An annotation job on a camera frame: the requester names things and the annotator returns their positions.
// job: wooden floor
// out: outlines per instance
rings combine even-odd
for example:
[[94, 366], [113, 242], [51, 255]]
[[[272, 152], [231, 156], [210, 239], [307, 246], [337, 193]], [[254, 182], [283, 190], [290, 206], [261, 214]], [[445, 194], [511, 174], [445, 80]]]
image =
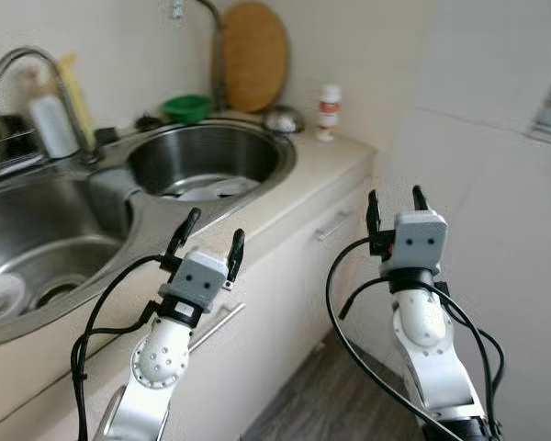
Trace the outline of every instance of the wooden floor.
[[[310, 356], [242, 441], [419, 441], [412, 414], [381, 390], [335, 335]], [[400, 393], [402, 380], [371, 357], [369, 366]]]

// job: white tile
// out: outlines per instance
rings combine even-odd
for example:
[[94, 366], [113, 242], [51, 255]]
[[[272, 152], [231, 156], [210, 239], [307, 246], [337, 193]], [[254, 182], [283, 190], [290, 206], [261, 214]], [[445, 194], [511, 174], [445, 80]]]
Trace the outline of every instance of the white tile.
[[523, 130], [550, 83], [551, 0], [444, 0], [416, 105]]
[[[451, 221], [489, 158], [509, 142], [501, 130], [413, 110], [377, 175], [421, 184], [435, 209]], [[412, 209], [409, 199], [401, 209]]]
[[454, 228], [520, 253], [551, 253], [551, 145], [510, 140], [478, 170]]
[[[520, 253], [461, 231], [452, 231], [447, 280], [454, 299], [507, 354], [500, 418], [519, 433], [518, 422], [531, 415], [535, 429], [551, 434], [551, 255]], [[457, 352], [483, 389], [476, 346], [467, 338]]]

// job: red label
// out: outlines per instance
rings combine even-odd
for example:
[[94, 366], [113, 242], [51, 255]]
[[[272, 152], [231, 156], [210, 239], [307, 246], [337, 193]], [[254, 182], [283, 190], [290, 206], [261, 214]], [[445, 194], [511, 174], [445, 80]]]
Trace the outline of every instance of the red label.
[[336, 113], [341, 109], [341, 103], [320, 102], [319, 111], [322, 113]]

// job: dish soap bottle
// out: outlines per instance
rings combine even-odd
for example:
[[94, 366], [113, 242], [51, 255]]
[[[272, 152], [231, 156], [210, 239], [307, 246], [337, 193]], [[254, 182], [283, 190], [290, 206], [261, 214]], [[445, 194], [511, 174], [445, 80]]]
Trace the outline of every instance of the dish soap bottle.
[[39, 71], [28, 69], [30, 96], [28, 110], [51, 159], [65, 158], [79, 150], [69, 117], [60, 99], [39, 83]]

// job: wooden cutting board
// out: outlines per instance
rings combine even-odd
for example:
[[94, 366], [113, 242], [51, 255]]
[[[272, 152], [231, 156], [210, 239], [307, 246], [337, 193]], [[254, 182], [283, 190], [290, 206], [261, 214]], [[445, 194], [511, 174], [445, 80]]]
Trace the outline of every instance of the wooden cutting board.
[[227, 102], [258, 112], [280, 95], [287, 77], [289, 47], [280, 18], [257, 2], [236, 5], [223, 18]]

